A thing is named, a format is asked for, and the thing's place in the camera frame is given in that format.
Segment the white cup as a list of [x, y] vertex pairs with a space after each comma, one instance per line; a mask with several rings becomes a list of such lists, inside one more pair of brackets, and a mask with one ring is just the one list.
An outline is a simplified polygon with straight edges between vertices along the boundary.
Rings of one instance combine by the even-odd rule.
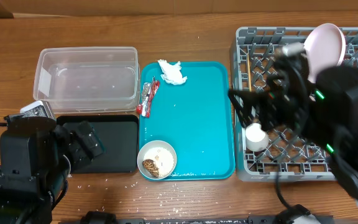
[[265, 150], [269, 144], [268, 134], [259, 123], [252, 123], [245, 129], [246, 147], [253, 152]]

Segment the small pink bowl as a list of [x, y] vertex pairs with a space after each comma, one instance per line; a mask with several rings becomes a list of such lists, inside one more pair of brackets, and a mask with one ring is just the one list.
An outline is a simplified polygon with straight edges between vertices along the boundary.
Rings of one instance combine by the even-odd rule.
[[341, 29], [332, 23], [321, 24], [306, 38], [304, 47], [309, 63], [308, 80], [315, 83], [322, 70], [342, 64], [346, 40]]

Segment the wooden chopstick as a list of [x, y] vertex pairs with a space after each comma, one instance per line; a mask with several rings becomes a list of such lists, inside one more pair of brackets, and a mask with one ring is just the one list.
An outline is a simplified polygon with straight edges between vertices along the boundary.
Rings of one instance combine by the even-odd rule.
[[248, 89], [252, 91], [252, 76], [251, 76], [251, 69], [250, 69], [250, 55], [247, 54], [247, 79], [248, 79]]

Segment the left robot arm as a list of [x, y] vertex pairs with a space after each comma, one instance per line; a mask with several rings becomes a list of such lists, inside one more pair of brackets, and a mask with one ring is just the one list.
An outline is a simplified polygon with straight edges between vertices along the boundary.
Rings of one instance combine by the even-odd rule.
[[104, 154], [92, 125], [69, 130], [52, 118], [7, 121], [0, 137], [0, 223], [51, 223], [67, 177]]

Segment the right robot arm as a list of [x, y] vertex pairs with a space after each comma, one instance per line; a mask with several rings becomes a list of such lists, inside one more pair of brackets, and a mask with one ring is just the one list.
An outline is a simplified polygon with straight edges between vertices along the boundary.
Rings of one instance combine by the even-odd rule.
[[257, 119], [264, 131], [286, 126], [323, 148], [338, 184], [358, 206], [358, 68], [328, 67], [311, 82], [304, 53], [277, 57], [273, 66], [266, 90], [229, 90], [241, 125]]

